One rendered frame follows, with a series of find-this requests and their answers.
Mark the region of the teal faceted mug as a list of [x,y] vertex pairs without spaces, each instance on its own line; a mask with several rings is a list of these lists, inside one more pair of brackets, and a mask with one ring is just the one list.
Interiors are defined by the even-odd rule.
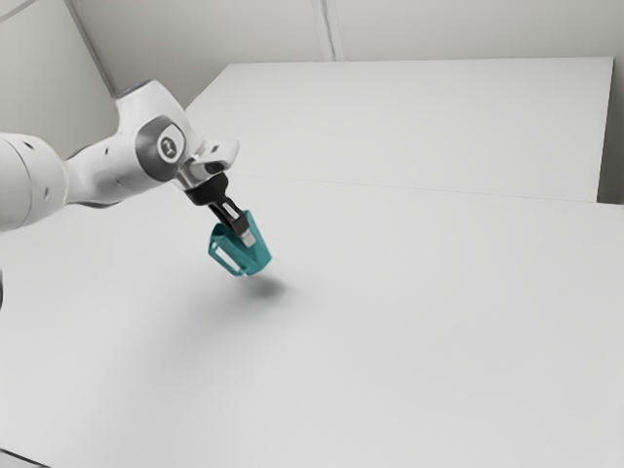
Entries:
[[255,223],[252,212],[244,211],[254,243],[247,247],[225,224],[218,223],[210,237],[208,254],[233,276],[252,276],[263,270],[272,255]]

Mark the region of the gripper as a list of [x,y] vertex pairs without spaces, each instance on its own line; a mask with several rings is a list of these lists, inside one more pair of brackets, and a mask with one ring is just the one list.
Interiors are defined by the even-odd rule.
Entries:
[[196,206],[209,206],[216,217],[244,245],[253,246],[255,236],[245,213],[227,197],[229,179],[225,173],[212,176],[198,186],[186,190],[185,195]]

